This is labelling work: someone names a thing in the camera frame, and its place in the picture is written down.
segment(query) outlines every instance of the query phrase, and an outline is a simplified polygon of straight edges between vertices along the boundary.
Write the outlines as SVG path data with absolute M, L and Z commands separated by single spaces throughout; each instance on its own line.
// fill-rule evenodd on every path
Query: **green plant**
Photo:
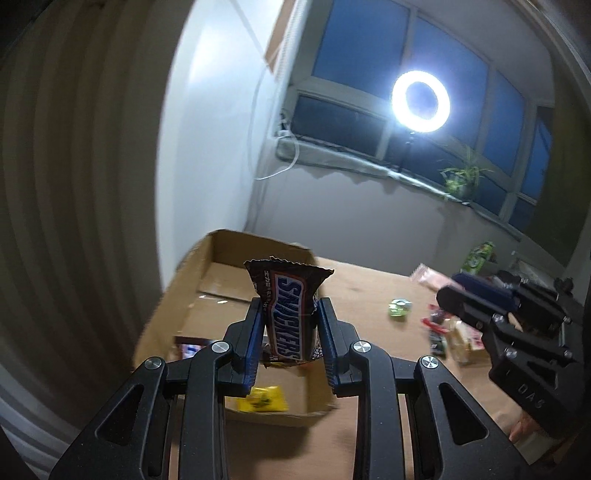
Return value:
M 439 173 L 445 180 L 446 192 L 460 199 L 468 199 L 476 192 L 482 172 L 490 170 L 476 165 L 476 154 L 468 146 L 462 164 L 461 168 L 444 168 Z

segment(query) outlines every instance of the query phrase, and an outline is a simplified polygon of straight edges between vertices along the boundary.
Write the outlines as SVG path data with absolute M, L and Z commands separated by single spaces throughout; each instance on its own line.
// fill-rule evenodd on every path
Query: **window pane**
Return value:
M 335 0 L 312 75 L 389 99 L 407 24 L 392 0 Z
M 534 142 L 531 147 L 530 163 L 521 185 L 521 191 L 533 199 L 538 199 L 544 185 L 546 168 L 550 159 L 552 134 L 538 117 L 535 122 Z
M 385 122 L 323 100 L 300 96 L 291 121 L 296 135 L 374 155 Z
M 455 38 L 417 18 L 409 70 L 424 70 L 444 84 L 452 111 L 441 130 L 474 147 L 488 66 Z
M 507 175 L 513 173 L 524 112 L 524 98 L 497 72 L 491 124 L 486 137 L 484 156 Z
M 499 215 L 507 192 L 487 177 L 481 177 L 476 192 L 476 203 Z
M 524 232 L 531 222 L 531 217 L 534 214 L 535 205 L 521 199 L 517 199 L 513 215 L 509 219 L 509 224 L 513 225 L 520 232 Z
M 444 168 L 460 167 L 462 162 L 451 153 L 442 150 L 430 141 L 418 137 L 415 139 L 412 149 L 408 153 L 408 157 L 403 159 L 404 144 L 408 137 L 406 135 L 392 136 L 386 151 L 384 160 L 392 165 L 393 168 L 402 165 L 406 170 L 434 181 L 439 185 L 443 185 L 443 176 L 439 173 Z

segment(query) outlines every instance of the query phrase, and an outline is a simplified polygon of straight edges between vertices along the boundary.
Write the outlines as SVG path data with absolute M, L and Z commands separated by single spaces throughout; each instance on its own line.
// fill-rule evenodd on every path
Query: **box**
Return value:
M 314 255 L 295 245 L 242 232 L 218 230 L 208 234 L 187 254 L 148 322 L 135 349 L 137 367 L 150 356 L 178 358 L 179 343 L 221 339 L 228 325 L 244 320 L 256 292 L 246 260 L 283 258 L 316 264 Z M 307 427 L 335 408 L 322 360 L 304 367 L 258 368 L 256 386 L 279 385 L 289 410 L 284 413 L 245 413 L 226 399 L 226 416 L 244 421 Z

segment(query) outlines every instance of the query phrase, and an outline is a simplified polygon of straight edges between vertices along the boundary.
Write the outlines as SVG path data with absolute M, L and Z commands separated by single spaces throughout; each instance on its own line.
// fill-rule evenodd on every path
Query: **table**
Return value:
M 408 277 L 349 265 L 324 258 L 319 265 L 335 273 L 323 284 L 337 317 L 355 325 L 359 337 L 392 356 L 416 361 L 429 353 L 428 333 L 420 319 L 428 315 L 435 294 Z M 412 312 L 405 322 L 389 317 L 394 298 L 410 300 Z M 519 408 L 488 379 L 490 365 L 446 367 L 462 382 L 499 424 L 509 425 Z M 405 404 L 401 402 L 405 430 L 407 477 L 412 477 L 410 431 Z M 227 422 L 228 456 L 232 480 L 345 480 L 353 474 L 357 399 L 337 400 L 337 409 L 309 429 Z

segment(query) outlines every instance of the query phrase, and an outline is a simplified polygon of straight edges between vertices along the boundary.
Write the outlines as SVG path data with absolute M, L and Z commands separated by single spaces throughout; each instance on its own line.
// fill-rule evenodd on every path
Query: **cable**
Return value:
M 281 49 L 281 47 L 283 46 L 283 42 L 284 40 L 282 40 L 281 43 L 279 43 L 279 45 L 277 45 L 277 48 L 275 49 L 275 51 L 273 52 L 273 55 L 271 55 L 271 57 L 269 58 L 269 63 L 273 62 L 273 60 L 275 60 L 275 58 L 277 57 L 277 54 L 279 53 L 279 50 Z M 255 112 L 256 112 L 256 104 L 258 103 L 258 96 L 259 96 L 259 92 L 261 90 L 261 86 L 263 83 L 263 80 L 265 79 L 265 73 L 267 72 L 267 62 L 264 61 L 263 62 L 263 68 L 261 71 L 261 74 L 259 75 L 259 79 L 256 83 L 256 87 L 255 87 L 255 91 L 254 94 L 252 95 L 252 103 L 251 103 L 251 117 L 250 120 L 248 122 L 248 133 L 246 136 L 246 162 L 248 163 L 248 168 L 251 171 L 252 175 L 256 175 L 255 172 L 252 169 L 252 130 L 254 127 L 254 118 L 255 118 Z M 280 173 L 283 173 L 289 169 L 291 169 L 297 162 L 299 156 L 300 156 L 300 143 L 298 142 L 298 139 L 296 138 L 296 136 L 293 134 L 293 132 L 291 131 L 291 128 L 288 128 L 287 130 L 287 135 L 283 135 L 280 138 L 287 138 L 290 137 L 293 139 L 294 141 L 294 147 L 295 147 L 295 154 L 294 154 L 294 159 L 292 160 L 292 162 L 284 169 L 280 170 L 280 171 L 276 171 L 275 173 L 272 173 L 271 175 L 267 175 L 266 177 L 256 177 L 254 176 L 255 180 L 267 180 L 270 179 L 271 177 L 274 177 L 276 175 L 279 175 Z
M 279 175 L 280 173 L 283 173 L 283 172 L 289 170 L 291 167 L 293 167 L 296 164 L 298 158 L 300 157 L 300 143 L 298 142 L 296 136 L 294 135 L 294 133 L 291 130 L 287 130 L 287 135 L 283 135 L 283 136 L 281 136 L 279 138 L 287 138 L 287 137 L 291 137 L 293 139 L 293 141 L 294 141 L 294 147 L 295 147 L 294 159 L 283 170 L 276 171 L 275 173 L 272 173 L 271 175 L 267 175 L 266 177 L 261 177 L 261 178 L 256 178 L 255 177 L 255 180 L 266 180 L 266 179 L 270 179 L 271 177 L 274 177 L 275 175 Z

